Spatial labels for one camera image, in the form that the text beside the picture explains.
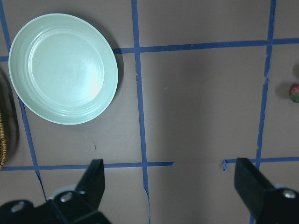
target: plate center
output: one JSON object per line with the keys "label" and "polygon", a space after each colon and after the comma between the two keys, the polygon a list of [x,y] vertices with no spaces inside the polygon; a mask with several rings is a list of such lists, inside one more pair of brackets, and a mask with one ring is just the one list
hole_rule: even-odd
{"label": "plate center", "polygon": [[62,108],[90,102],[104,82],[101,57],[74,31],[43,34],[30,52],[28,67],[37,94]]}

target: gray square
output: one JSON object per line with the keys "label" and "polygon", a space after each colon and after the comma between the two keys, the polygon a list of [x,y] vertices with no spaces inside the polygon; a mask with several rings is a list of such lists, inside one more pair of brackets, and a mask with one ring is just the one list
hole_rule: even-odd
{"label": "gray square", "polygon": [[148,161],[256,155],[265,47],[141,55]]}
{"label": "gray square", "polygon": [[112,48],[133,47],[131,1],[123,0],[3,0],[11,41],[30,20],[49,13],[65,13],[96,27]]}
{"label": "gray square", "polygon": [[299,45],[273,46],[262,157],[299,156],[299,105],[289,90],[299,83]]}
{"label": "gray square", "polygon": [[272,184],[285,185],[299,190],[298,162],[261,163],[260,170]]}
{"label": "gray square", "polygon": [[13,200],[29,200],[34,206],[45,202],[42,187],[34,171],[0,172],[0,205]]}
{"label": "gray square", "polygon": [[21,107],[10,81],[7,62],[0,63],[0,107],[8,141],[5,166],[32,166]]}
{"label": "gray square", "polygon": [[296,0],[277,0],[275,10],[274,38],[299,37],[299,2]]}
{"label": "gray square", "polygon": [[249,211],[234,188],[234,165],[149,168],[151,223],[249,223]]}
{"label": "gray square", "polygon": [[7,52],[6,42],[2,31],[2,25],[0,24],[0,56],[7,56],[7,55],[8,52]]}
{"label": "gray square", "polygon": [[39,165],[140,162],[140,130],[133,54],[117,55],[119,84],[109,107],[95,119],[65,126],[26,108]]}
{"label": "gray square", "polygon": [[[60,187],[77,184],[84,170],[42,170],[46,196]],[[143,188],[142,168],[105,169],[105,192],[99,210],[112,223],[147,224],[148,199]]]}
{"label": "gray square", "polygon": [[270,1],[139,0],[140,46],[267,39]]}

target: round plate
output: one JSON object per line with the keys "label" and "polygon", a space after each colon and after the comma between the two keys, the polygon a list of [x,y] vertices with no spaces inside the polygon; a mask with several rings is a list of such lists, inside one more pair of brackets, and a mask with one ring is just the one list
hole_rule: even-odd
{"label": "round plate", "polygon": [[108,42],[71,15],[47,14],[27,23],[12,43],[8,64],[24,104],[58,124],[92,120],[116,91],[117,64]]}

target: wicker basket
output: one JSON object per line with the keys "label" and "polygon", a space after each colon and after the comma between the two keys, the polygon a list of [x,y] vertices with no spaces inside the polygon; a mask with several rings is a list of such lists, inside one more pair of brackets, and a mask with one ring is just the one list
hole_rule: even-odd
{"label": "wicker basket", "polygon": [[2,169],[7,155],[7,138],[5,135],[3,117],[0,110],[0,170]]}

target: metal bolt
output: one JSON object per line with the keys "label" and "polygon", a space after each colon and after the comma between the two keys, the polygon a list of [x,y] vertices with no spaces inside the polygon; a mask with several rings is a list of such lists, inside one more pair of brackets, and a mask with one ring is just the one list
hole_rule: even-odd
{"label": "metal bolt", "polygon": [[282,193],[286,198],[290,198],[290,199],[296,198],[296,193],[292,190],[284,190]]}
{"label": "metal bolt", "polygon": [[72,193],[68,192],[68,193],[62,195],[60,200],[61,200],[61,202],[67,202],[71,199],[71,197],[72,197]]}
{"label": "metal bolt", "polygon": [[15,213],[15,212],[17,212],[17,211],[20,211],[20,210],[22,210],[23,208],[24,208],[24,202],[22,202],[22,201],[20,201],[20,202],[18,202],[17,204],[15,204],[12,208],[11,208],[11,212],[12,213]]}

